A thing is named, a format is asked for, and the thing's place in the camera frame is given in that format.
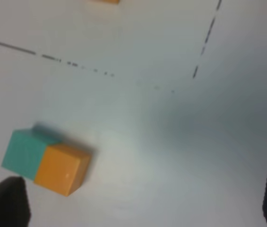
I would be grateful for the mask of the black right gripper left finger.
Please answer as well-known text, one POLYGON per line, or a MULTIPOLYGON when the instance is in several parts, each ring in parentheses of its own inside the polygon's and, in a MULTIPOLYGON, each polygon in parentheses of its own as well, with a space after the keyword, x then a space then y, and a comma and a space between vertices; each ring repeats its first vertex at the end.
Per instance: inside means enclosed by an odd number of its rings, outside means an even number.
POLYGON ((27 227, 31 211, 22 177, 8 177, 0 182, 0 227, 27 227))

